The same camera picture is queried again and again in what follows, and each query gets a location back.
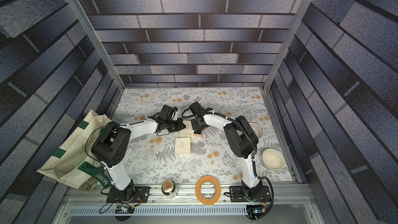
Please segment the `cream drawer jewelry box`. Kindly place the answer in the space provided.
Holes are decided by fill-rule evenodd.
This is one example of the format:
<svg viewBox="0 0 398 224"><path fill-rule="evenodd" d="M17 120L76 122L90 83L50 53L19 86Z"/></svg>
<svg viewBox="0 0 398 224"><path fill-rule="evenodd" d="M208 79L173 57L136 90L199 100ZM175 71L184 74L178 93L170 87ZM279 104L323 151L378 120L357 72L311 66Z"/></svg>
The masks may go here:
<svg viewBox="0 0 398 224"><path fill-rule="evenodd" d="M175 139L175 154L189 155L191 153L191 138L183 137Z"/></svg>

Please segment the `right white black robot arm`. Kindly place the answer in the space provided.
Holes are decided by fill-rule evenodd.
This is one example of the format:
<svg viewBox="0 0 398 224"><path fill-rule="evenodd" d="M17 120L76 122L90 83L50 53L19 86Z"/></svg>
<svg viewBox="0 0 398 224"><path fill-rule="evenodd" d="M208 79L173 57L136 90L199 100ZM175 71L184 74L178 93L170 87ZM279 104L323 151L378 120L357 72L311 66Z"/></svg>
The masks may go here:
<svg viewBox="0 0 398 224"><path fill-rule="evenodd" d="M192 119L194 130L213 126L225 133L231 150L241 160L242 186L246 197L253 198L258 195L263 187L261 179L258 178L255 162L259 141L246 118L239 116L233 119L215 112L212 108L202 108L198 102L185 110L187 111L192 114L186 116L182 113L182 117Z"/></svg>

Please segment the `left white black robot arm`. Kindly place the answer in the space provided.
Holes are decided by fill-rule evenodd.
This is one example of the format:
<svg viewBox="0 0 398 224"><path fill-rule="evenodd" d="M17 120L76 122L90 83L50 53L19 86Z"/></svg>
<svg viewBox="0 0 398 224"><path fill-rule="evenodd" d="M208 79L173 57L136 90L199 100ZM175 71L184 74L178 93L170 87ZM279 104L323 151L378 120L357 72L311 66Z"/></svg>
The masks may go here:
<svg viewBox="0 0 398 224"><path fill-rule="evenodd" d="M179 132L186 128L182 118L161 119L150 117L133 124L109 122L100 127L101 132L91 147L91 153L105 166L115 190L125 193L133 187L133 181L126 171L124 156L129 141L151 133L168 130Z"/></svg>

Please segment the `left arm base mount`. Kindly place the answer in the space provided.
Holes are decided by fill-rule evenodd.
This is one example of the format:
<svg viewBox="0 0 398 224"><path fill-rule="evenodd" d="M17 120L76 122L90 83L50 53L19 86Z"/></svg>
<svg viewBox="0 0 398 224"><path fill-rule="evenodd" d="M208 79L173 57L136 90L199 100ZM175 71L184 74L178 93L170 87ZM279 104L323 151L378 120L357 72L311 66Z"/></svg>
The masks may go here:
<svg viewBox="0 0 398 224"><path fill-rule="evenodd" d="M148 186L128 186L125 190L118 190L110 186L107 195L107 203L147 203L150 187Z"/></svg>

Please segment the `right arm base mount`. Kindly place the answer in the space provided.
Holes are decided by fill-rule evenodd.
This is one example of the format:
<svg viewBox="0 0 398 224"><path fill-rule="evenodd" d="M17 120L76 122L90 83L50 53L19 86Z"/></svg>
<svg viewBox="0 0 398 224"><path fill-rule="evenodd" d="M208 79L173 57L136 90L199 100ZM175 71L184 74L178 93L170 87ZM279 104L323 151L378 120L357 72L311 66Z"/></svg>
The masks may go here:
<svg viewBox="0 0 398 224"><path fill-rule="evenodd" d="M228 196L231 202L272 202L272 194L268 186L249 189L246 186L230 186Z"/></svg>

